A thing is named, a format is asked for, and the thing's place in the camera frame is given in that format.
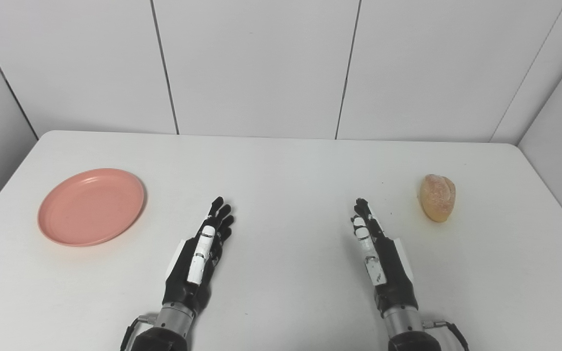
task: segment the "tabletop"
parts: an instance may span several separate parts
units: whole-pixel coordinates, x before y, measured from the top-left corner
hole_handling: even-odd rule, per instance
[[[135,224],[93,247],[45,238],[43,198],[100,167],[142,180]],[[457,187],[442,224],[418,200],[428,173]],[[194,351],[386,350],[357,197],[403,240],[424,318],[455,322],[472,351],[562,350],[562,209],[514,146],[63,131],[0,192],[0,350],[117,350],[135,317],[159,311],[174,250],[219,195],[236,223]]]

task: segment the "robotic arm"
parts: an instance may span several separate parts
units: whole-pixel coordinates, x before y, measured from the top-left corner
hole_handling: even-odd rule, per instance
[[[209,282],[231,236],[234,222],[230,205],[222,197],[212,202],[209,214],[193,238],[180,243],[178,258],[166,279],[162,309],[157,318],[141,315],[127,328],[120,350],[127,349],[138,322],[153,327],[136,337],[131,351],[186,351],[186,335],[211,295]]]
[[[412,273],[399,239],[386,237],[372,214],[368,202],[357,198],[352,218],[355,236],[361,244],[364,263],[375,287],[377,309],[390,336],[389,351],[441,351],[437,339],[424,329],[448,327],[468,351],[468,345],[457,326],[445,321],[423,322],[413,293]]]

